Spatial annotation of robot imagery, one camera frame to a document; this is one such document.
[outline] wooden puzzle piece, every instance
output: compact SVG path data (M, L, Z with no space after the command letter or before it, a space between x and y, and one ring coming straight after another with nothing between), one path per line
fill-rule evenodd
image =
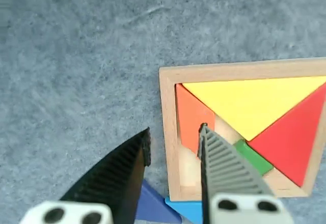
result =
M237 152L249 161L262 176L273 169L272 164L260 156L255 150L250 148L244 139L237 141L234 146Z
M326 82L326 76L183 83L250 141Z
M214 128L214 112L181 84L176 84L176 97L181 143L197 154L200 125L207 123Z
M248 142L300 187L305 179L325 94L326 83Z

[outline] gray carpet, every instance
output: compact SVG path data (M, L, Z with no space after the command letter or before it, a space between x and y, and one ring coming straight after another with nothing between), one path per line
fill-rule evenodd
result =
M10 0L0 46L0 223L59 198L150 126L168 195L158 68L326 56L325 0ZM295 223L326 220L325 154Z

